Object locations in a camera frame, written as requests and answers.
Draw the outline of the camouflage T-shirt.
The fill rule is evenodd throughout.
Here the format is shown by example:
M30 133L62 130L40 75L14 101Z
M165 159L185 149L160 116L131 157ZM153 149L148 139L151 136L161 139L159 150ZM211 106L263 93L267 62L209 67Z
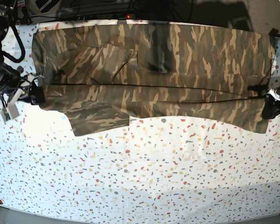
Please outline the camouflage T-shirt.
M32 58L43 110L64 113L82 136L127 126L130 117L189 116L265 133L273 40L194 25L118 24L39 31Z

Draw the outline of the black power strip red light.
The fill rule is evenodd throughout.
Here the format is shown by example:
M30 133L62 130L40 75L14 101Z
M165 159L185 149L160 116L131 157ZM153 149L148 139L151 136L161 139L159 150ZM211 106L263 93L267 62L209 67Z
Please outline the black power strip red light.
M135 14L92 14L83 16L84 20L127 20L135 18Z

